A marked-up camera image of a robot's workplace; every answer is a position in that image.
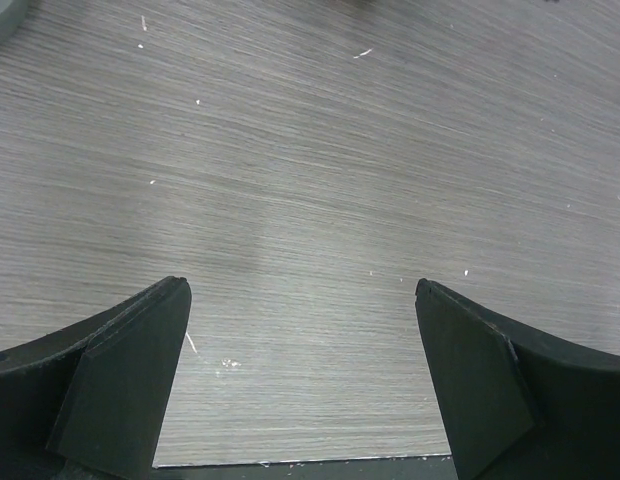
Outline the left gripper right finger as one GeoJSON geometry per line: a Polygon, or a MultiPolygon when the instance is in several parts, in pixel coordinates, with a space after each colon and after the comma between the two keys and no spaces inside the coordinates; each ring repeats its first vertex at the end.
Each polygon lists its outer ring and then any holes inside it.
{"type": "Polygon", "coordinates": [[[620,356],[422,278],[416,316],[460,479],[620,479],[620,356]]]}

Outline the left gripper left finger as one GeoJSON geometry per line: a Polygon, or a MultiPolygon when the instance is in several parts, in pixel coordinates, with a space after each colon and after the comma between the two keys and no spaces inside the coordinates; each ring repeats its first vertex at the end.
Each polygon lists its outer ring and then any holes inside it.
{"type": "Polygon", "coordinates": [[[169,276],[0,351],[0,479],[147,479],[190,315],[169,276]]]}

